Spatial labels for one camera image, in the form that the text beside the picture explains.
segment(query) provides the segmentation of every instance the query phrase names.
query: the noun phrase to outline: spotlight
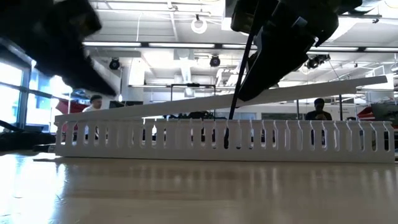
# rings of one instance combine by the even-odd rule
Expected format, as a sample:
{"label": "spotlight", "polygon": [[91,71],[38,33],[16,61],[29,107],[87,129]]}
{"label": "spotlight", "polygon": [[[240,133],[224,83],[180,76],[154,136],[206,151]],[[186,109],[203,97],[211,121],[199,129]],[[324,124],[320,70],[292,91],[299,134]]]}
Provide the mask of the spotlight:
{"label": "spotlight", "polygon": [[112,58],[109,68],[111,70],[117,70],[120,67],[119,58]]}
{"label": "spotlight", "polygon": [[211,56],[211,59],[210,59],[210,66],[211,67],[219,67],[220,63],[221,63],[221,61],[218,58],[218,55]]}
{"label": "spotlight", "polygon": [[310,58],[308,60],[308,62],[305,64],[305,66],[308,69],[315,69],[319,65],[321,65],[329,60],[330,60],[330,55],[316,55],[315,57]]}

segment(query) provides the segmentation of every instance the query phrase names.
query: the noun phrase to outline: man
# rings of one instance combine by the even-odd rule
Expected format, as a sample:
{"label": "man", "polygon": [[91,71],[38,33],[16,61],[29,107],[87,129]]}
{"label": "man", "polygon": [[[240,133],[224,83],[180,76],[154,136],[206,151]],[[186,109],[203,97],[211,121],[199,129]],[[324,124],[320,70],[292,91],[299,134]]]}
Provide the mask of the man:
{"label": "man", "polygon": [[[97,111],[100,110],[102,107],[102,96],[100,95],[93,95],[90,98],[90,105],[86,108],[83,109],[83,112],[89,112],[89,111]],[[95,139],[97,140],[97,134],[98,134],[98,128],[95,127]],[[86,139],[88,139],[88,127],[85,128],[85,134],[86,134]]]}
{"label": "man", "polygon": [[100,110],[102,107],[102,96],[93,95],[90,98],[90,106],[86,107],[83,112]]}
{"label": "man", "polygon": [[322,98],[318,98],[313,102],[315,106],[315,111],[311,111],[305,115],[305,120],[310,121],[310,120],[324,120],[324,121],[331,121],[331,115],[330,113],[326,112],[323,110],[323,107],[325,106],[325,100]]}

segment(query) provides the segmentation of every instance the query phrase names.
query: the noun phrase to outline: desk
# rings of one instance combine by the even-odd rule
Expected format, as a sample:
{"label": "desk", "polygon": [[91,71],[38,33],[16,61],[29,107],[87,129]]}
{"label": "desk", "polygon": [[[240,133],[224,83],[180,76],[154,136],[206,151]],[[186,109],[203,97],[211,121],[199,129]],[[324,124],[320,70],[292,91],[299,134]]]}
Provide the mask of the desk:
{"label": "desk", "polygon": [[395,165],[0,157],[0,223],[397,223]]}

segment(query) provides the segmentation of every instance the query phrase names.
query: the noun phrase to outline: black wire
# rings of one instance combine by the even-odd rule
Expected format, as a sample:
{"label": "black wire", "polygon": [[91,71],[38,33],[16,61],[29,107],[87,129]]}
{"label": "black wire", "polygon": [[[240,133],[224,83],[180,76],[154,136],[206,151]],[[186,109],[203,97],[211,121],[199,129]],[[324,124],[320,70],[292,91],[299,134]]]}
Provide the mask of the black wire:
{"label": "black wire", "polygon": [[255,27],[257,27],[257,22],[258,22],[258,17],[260,16],[260,11],[261,11],[261,0],[259,0],[257,2],[257,6],[256,6],[256,10],[254,11],[254,18],[253,18],[253,23],[251,24],[251,29],[250,29],[250,33],[249,33],[249,37],[248,37],[248,41],[246,42],[246,47],[244,49],[244,53],[243,53],[243,57],[242,57],[242,63],[241,63],[241,68],[239,70],[239,75],[238,75],[238,80],[236,82],[236,86],[235,86],[235,92],[232,98],[232,103],[231,103],[231,109],[229,111],[229,119],[233,119],[234,117],[234,113],[235,113],[235,107],[236,107],[236,103],[238,101],[238,94],[239,94],[239,89],[241,88],[241,82],[242,82],[242,78],[243,78],[243,73],[244,73],[244,69],[246,68],[246,64],[248,62],[248,58],[249,58],[249,53],[250,53],[250,49],[251,49],[251,44],[253,43],[253,39],[254,39],[254,31],[255,31]]}

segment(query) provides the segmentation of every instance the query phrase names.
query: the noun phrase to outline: fluorescent light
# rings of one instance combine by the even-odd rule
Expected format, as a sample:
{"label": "fluorescent light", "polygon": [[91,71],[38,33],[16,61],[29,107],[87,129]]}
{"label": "fluorescent light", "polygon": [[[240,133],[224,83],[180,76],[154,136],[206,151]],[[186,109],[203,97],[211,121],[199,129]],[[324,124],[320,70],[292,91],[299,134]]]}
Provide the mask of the fluorescent light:
{"label": "fluorescent light", "polygon": [[170,48],[214,48],[215,44],[181,44],[181,43],[149,43],[149,47],[170,47]]}
{"label": "fluorescent light", "polygon": [[328,52],[307,52],[307,54],[328,55]]}
{"label": "fluorescent light", "polygon": [[398,47],[367,47],[365,51],[398,52]]}
{"label": "fluorescent light", "polygon": [[338,51],[357,51],[358,48],[357,47],[311,47],[311,50],[313,50],[313,51],[322,50],[322,51],[330,51],[330,52],[336,51],[336,52],[338,52]]}
{"label": "fluorescent light", "polygon": [[[245,49],[246,45],[245,44],[223,44],[224,49]],[[252,50],[256,50],[257,46],[252,45],[251,46]]]}
{"label": "fluorescent light", "polygon": [[167,88],[166,85],[131,85],[131,87],[139,87],[139,88]]}
{"label": "fluorescent light", "polygon": [[83,42],[87,47],[141,47],[138,42]]}

